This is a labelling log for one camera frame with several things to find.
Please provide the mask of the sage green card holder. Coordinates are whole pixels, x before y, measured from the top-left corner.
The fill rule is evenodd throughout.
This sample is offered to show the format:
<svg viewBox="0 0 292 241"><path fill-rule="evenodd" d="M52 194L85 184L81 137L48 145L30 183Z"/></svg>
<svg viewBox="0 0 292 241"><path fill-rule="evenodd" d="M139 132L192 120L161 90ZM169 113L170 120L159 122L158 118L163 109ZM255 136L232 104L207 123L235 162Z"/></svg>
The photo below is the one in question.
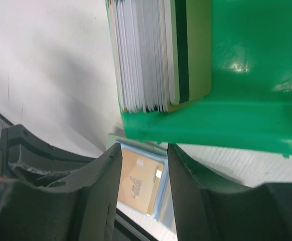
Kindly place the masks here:
<svg viewBox="0 0 292 241"><path fill-rule="evenodd" d="M109 134L119 143L122 169L118 208L159 240L177 240L166 148Z"/></svg>

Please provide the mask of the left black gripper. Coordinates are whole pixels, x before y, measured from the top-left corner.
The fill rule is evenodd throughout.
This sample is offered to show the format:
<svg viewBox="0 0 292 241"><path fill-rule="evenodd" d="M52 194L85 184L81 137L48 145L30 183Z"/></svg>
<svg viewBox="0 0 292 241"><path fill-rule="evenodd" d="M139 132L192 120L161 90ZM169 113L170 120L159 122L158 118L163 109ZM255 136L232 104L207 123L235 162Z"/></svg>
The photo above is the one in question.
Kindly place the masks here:
<svg viewBox="0 0 292 241"><path fill-rule="evenodd" d="M0 124L0 179L21 179L35 186L48 186L93 160L50 145L22 124Z"/></svg>

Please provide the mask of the green plastic bin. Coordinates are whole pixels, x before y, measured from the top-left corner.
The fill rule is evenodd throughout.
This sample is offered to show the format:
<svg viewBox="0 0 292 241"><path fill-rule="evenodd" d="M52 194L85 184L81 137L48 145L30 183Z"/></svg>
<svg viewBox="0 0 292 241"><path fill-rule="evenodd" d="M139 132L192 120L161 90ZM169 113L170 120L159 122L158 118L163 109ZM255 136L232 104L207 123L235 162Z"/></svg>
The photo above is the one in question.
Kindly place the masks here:
<svg viewBox="0 0 292 241"><path fill-rule="evenodd" d="M181 107L127 137L292 155L292 1L174 2Z"/></svg>

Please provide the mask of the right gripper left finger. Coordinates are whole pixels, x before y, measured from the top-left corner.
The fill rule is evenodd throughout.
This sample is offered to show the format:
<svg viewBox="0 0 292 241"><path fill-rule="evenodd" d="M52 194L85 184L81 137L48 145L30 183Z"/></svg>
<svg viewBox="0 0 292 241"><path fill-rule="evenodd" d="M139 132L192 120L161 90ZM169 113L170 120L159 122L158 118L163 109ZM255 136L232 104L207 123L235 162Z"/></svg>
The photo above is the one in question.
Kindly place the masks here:
<svg viewBox="0 0 292 241"><path fill-rule="evenodd" d="M0 240L112 240L121 165L114 144L47 187L0 179Z"/></svg>

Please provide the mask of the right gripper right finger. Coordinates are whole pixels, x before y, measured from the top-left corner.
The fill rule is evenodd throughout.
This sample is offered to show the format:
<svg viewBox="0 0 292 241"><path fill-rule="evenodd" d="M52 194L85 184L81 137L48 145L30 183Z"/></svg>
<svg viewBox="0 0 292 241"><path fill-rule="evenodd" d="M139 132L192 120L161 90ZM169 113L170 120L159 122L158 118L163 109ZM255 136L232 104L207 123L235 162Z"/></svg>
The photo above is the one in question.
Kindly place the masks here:
<svg viewBox="0 0 292 241"><path fill-rule="evenodd" d="M168 146L178 240L292 240L292 183L247 187Z"/></svg>

